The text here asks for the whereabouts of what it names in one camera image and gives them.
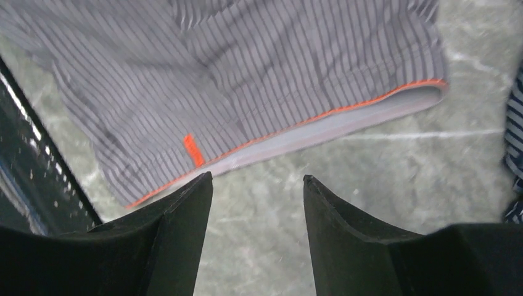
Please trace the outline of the grey striped underwear orange trim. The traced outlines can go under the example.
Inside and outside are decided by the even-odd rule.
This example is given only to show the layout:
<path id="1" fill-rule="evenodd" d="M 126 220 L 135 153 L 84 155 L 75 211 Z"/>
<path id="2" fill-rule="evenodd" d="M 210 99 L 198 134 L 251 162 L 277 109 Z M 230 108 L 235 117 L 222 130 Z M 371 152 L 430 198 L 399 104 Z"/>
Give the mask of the grey striped underwear orange trim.
<path id="1" fill-rule="evenodd" d="M 438 104 L 437 1 L 2 1 L 117 200 Z"/>

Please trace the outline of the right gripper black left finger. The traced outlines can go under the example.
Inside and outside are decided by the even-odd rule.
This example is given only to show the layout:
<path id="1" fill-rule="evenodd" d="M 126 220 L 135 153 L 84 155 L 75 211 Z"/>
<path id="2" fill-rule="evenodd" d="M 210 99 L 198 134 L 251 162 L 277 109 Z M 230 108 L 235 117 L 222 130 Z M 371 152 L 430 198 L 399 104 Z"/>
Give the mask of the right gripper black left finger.
<path id="1" fill-rule="evenodd" d="M 206 172 L 85 233 L 1 228 L 1 294 L 192 295 L 212 197 Z"/>

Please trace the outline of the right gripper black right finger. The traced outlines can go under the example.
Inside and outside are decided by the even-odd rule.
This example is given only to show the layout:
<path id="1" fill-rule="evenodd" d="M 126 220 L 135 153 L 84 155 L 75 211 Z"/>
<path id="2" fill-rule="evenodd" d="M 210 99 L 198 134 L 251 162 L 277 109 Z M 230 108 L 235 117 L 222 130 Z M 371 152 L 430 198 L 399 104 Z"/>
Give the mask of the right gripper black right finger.
<path id="1" fill-rule="evenodd" d="M 371 216 L 312 175 L 303 202 L 318 295 L 521 295 L 522 227 L 452 224 L 427 235 Z"/>

